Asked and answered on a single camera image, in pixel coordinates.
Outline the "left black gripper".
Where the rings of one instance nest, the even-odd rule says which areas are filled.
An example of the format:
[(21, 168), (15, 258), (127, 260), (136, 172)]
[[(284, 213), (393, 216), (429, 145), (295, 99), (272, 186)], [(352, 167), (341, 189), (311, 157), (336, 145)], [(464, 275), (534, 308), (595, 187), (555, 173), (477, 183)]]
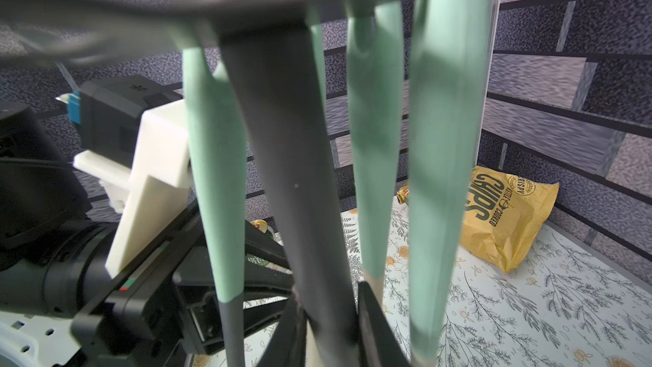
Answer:
[(197, 203), (87, 302), (71, 333), (97, 366), (181, 366), (224, 350)]

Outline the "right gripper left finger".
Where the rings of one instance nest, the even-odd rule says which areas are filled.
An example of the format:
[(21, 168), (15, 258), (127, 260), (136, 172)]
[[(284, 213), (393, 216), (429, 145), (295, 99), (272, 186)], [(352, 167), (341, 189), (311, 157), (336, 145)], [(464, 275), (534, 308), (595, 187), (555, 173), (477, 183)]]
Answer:
[(307, 314), (293, 293), (257, 367), (304, 367), (306, 346)]

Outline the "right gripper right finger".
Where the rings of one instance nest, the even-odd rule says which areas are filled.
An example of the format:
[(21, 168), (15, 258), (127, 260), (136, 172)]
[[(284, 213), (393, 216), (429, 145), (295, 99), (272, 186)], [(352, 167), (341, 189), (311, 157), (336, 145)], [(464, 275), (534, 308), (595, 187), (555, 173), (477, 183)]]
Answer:
[(358, 327), (361, 366), (410, 366), (366, 281), (358, 283)]

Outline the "green handle dark utensil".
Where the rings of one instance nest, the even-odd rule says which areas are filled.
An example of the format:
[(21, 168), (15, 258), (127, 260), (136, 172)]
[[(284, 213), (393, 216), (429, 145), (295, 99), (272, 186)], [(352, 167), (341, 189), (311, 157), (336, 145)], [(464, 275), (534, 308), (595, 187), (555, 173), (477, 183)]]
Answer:
[(183, 97), (195, 191), (217, 290), (229, 366), (243, 366), (246, 128), (224, 62), (184, 40)]

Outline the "green handle cream scraper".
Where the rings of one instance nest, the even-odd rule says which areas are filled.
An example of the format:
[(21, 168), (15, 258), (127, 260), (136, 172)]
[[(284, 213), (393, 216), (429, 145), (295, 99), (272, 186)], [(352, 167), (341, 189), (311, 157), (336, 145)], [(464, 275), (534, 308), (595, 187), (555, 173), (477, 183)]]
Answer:
[(487, 84), (490, 0), (417, 0), (409, 62), (411, 362), (436, 364)]

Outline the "grey utensil rack stand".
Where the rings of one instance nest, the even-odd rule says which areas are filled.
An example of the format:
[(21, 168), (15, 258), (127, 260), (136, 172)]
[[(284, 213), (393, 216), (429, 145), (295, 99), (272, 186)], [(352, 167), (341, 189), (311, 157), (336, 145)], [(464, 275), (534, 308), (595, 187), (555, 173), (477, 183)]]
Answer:
[[(363, 278), (346, 76), (348, 21), (402, 5), (404, 82), (382, 312), (411, 362), (409, 62), (417, 0), (175, 0), (171, 8), (105, 0), (1, 0), (32, 46), (3, 66), (86, 65), (186, 49), (195, 39), (224, 62), (246, 128), (244, 342), (275, 328), (297, 295), (307, 314), (306, 365), (361, 366)], [(120, 222), (97, 178), (68, 163), (88, 195), (87, 217)]]

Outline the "green handle cream utensil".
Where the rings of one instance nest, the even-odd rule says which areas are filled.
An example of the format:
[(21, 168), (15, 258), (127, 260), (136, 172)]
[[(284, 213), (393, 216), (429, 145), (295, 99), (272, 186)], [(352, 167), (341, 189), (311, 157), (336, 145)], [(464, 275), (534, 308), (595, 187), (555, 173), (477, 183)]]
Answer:
[(383, 302), (402, 128), (402, 5), (348, 21), (346, 76), (363, 278)]

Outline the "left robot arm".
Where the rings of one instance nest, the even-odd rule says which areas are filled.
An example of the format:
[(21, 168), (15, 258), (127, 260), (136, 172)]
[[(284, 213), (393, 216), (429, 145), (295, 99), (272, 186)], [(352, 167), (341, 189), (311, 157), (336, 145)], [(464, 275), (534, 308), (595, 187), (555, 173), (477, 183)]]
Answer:
[(118, 223), (88, 195), (31, 108), (1, 105), (1, 353), (21, 366), (180, 366), (224, 348), (190, 171), (183, 101), (147, 110)]

